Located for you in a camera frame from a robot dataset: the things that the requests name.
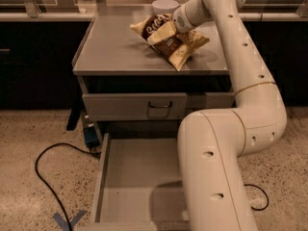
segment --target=floor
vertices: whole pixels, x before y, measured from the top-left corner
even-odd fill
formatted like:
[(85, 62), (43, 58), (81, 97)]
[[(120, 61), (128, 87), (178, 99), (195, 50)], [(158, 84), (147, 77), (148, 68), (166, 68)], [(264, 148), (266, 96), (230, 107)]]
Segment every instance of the floor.
[[(151, 3), (154, 0), (107, 0)], [(288, 125), (282, 139), (269, 150), (239, 159), (246, 184), (261, 187), (269, 207), (254, 212), (260, 231), (308, 230), (308, 108), (288, 107)], [(68, 142), (85, 150), (82, 124), (66, 131), (69, 110), (0, 111), (0, 230), (62, 231), (63, 213), (35, 174), (35, 161), (47, 147)], [(40, 160), (39, 171), (59, 194), (76, 226), (89, 223), (99, 163), (96, 158), (60, 146)], [(247, 188), (252, 205), (266, 203)]]

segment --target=white bowl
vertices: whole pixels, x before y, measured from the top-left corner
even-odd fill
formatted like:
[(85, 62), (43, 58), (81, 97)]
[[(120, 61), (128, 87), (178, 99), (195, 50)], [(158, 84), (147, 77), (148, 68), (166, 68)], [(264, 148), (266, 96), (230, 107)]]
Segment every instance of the white bowl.
[(156, 0), (152, 7), (155, 14), (173, 13), (179, 7), (179, 3), (174, 0)]

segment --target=power cord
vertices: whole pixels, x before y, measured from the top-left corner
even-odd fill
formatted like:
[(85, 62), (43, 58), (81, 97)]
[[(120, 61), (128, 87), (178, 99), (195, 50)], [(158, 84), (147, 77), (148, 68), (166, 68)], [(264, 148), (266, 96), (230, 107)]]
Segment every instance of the power cord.
[(79, 152), (82, 152), (84, 154), (88, 154), (88, 155), (91, 155), (95, 158), (99, 158), (100, 156), (100, 152), (88, 152), (88, 151), (85, 151), (85, 150), (82, 150), (80, 148), (78, 148), (77, 146), (75, 145), (72, 145), (72, 144), (69, 144), (69, 143), (66, 143), (66, 142), (59, 142), (59, 143), (55, 143), (53, 145), (50, 145), (49, 147), (47, 147), (46, 149), (44, 149), (40, 154), (39, 156), (37, 157), (36, 159), (36, 163), (35, 163), (35, 167), (36, 167), (36, 174), (38, 176), (38, 178), (47, 186), (47, 188), (50, 190), (51, 193), (53, 193), (53, 195), (55, 196), (57, 202), (59, 203), (63, 213), (64, 213), (64, 217), (65, 217), (65, 220), (66, 220), (66, 223), (68, 225), (68, 230), (69, 231), (73, 231), (72, 229), (72, 226), (71, 226), (71, 223), (69, 221), (69, 218), (68, 218), (68, 214), (67, 214), (67, 211), (62, 203), (62, 201), (59, 199), (58, 195), (56, 194), (56, 192), (53, 190), (53, 188), (48, 184), (48, 182), (40, 175), (39, 173), (39, 159), (42, 157), (42, 155), (44, 155), (48, 150), (54, 148), (54, 147), (57, 147), (57, 146), (68, 146), (68, 147), (71, 147)]
[(262, 208), (255, 208), (255, 207), (252, 207), (252, 206), (251, 206), (251, 209), (252, 209), (252, 210), (261, 212), (261, 211), (264, 211), (265, 209), (267, 209), (267, 208), (269, 207), (269, 205), (270, 205), (269, 196), (268, 196), (268, 194), (267, 194), (262, 188), (260, 188), (260, 187), (258, 187), (258, 186), (256, 186), (256, 185), (253, 185), (253, 184), (244, 184), (244, 186), (246, 186), (246, 187), (253, 187), (253, 188), (256, 188), (256, 189), (260, 190), (260, 191), (264, 194), (264, 196), (266, 197), (266, 199), (267, 199), (267, 204), (265, 205), (265, 207), (262, 207)]

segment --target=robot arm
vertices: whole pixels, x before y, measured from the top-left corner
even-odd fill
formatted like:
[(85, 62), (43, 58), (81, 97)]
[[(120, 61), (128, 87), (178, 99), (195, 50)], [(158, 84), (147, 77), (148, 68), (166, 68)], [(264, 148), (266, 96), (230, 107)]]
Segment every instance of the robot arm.
[(237, 157), (269, 148), (287, 122), (278, 87), (243, 25), (244, 0), (190, 0), (173, 14), (187, 32), (214, 20), (237, 108), (188, 115), (178, 154), (192, 231), (257, 230)]

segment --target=drawer front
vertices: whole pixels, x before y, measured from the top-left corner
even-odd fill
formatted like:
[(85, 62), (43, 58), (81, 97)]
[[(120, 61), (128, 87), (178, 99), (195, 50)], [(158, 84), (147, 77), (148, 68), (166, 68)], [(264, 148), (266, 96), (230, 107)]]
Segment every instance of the drawer front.
[(92, 121), (182, 119), (185, 93), (84, 94)]

